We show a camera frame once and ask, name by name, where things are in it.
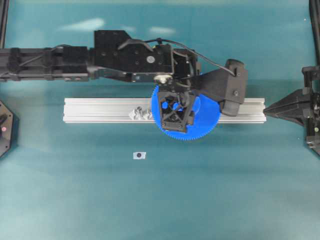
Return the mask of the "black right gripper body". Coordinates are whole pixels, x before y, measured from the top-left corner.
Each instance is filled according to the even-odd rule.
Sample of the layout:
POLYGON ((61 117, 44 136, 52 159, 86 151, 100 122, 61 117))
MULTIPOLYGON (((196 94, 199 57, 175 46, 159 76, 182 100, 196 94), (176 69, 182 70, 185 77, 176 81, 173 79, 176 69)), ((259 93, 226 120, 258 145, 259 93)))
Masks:
POLYGON ((304 126, 306 130, 305 141, 307 146, 320 156, 320 91, 313 89, 313 82, 320 82, 320 67, 309 66, 302 68, 304 77, 303 93, 309 94, 307 110, 304 110, 304 126))

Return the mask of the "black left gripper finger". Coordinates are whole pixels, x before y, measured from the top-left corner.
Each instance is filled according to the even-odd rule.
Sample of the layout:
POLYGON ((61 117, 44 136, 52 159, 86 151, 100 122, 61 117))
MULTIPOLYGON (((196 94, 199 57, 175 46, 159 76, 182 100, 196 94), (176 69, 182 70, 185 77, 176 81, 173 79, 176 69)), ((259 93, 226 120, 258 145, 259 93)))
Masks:
POLYGON ((193 90, 172 92, 157 91, 157 113, 159 128, 165 132, 186 133, 195 122, 193 110, 197 94, 193 90))

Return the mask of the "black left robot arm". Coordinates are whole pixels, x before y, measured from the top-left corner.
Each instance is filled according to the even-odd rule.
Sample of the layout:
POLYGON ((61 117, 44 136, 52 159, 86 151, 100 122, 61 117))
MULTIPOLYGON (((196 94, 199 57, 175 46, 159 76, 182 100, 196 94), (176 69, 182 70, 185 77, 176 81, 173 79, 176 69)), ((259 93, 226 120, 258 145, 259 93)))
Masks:
POLYGON ((106 78, 155 83, 152 114, 165 130, 185 133, 196 118, 197 60, 194 50, 168 39, 140 40, 123 30, 97 30, 92 48, 61 44, 2 49, 0 79, 85 82, 106 78))

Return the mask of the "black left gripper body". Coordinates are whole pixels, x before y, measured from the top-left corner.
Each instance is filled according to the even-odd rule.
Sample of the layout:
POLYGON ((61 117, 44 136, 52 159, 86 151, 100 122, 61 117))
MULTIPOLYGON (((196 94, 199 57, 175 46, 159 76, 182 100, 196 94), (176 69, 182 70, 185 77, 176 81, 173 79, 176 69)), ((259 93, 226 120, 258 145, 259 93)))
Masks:
POLYGON ((169 44, 161 46, 170 47, 172 73, 159 73, 154 77, 159 90, 197 89, 200 85, 198 81, 200 66, 197 55, 186 48, 174 48, 169 44))

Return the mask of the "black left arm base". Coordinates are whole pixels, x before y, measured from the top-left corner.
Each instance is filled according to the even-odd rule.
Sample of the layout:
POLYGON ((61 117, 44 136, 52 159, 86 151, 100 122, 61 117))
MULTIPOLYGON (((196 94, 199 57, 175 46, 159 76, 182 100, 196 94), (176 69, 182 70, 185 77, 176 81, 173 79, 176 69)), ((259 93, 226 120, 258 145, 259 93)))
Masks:
POLYGON ((0 101, 0 160, 18 147, 18 116, 0 101))

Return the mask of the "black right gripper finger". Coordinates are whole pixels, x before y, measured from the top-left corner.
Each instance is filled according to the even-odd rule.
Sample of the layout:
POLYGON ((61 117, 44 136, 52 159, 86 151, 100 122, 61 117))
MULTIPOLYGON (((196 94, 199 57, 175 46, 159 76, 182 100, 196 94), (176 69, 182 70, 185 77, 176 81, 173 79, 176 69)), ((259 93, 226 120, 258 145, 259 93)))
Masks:
POLYGON ((264 113, 278 113, 281 108, 293 107, 294 105, 307 103, 311 101, 312 90, 311 89, 298 89, 290 93, 281 100, 266 107, 264 113))
POLYGON ((289 122, 296 123, 301 126, 306 125, 306 117, 304 116, 304 109, 309 108, 309 102, 299 103, 294 106, 283 107, 278 112, 263 112, 268 117, 282 119, 289 122))

